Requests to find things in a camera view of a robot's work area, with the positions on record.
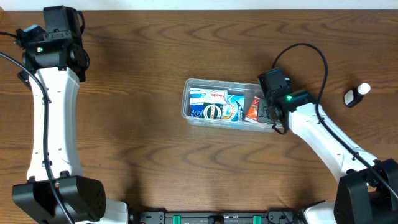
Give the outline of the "red medicine box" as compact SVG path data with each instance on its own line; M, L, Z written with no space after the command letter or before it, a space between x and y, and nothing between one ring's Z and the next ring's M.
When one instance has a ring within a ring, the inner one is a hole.
M259 107L259 100L260 98L255 96L245 117L245 121L251 122L251 123L257 123L258 122L258 107Z

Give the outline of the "blue Kool Fever box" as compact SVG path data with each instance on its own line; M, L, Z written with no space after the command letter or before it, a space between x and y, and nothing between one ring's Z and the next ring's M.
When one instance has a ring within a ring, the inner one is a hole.
M244 97L240 95L228 95L226 104L223 105L222 120L243 121ZM203 104L190 105L190 116L195 118L203 117Z

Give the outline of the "green Zam-Buk box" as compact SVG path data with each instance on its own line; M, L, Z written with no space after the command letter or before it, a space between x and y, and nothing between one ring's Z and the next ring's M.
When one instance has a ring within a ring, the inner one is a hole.
M203 104L203 117L206 119L221 119L223 105L217 103Z

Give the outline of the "dark bottle white cap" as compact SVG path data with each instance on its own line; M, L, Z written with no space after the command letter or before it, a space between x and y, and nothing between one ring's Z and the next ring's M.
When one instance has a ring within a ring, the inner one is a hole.
M368 83L362 83L358 87L347 91L343 96L345 106L349 108L356 106L370 90L371 86Z

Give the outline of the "white Panadol box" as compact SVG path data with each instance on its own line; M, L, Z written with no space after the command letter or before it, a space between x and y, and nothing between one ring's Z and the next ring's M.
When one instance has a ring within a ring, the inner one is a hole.
M204 88L190 89L190 104L217 103L226 104L227 90L214 90Z

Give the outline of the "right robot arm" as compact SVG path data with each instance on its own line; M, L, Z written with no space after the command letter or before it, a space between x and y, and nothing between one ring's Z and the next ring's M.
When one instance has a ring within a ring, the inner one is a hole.
M302 223L397 223L397 162L352 141L306 90L293 91L279 68L259 75L267 116L302 138L338 183L334 202L301 211Z

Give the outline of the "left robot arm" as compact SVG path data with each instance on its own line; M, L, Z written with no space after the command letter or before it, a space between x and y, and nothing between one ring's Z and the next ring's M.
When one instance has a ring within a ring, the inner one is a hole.
M38 223L128 223L127 204L108 198L85 177L76 145L76 98L90 58L83 14L44 9L45 25L19 29L19 78L33 94L34 143L27 181L12 188L14 203Z

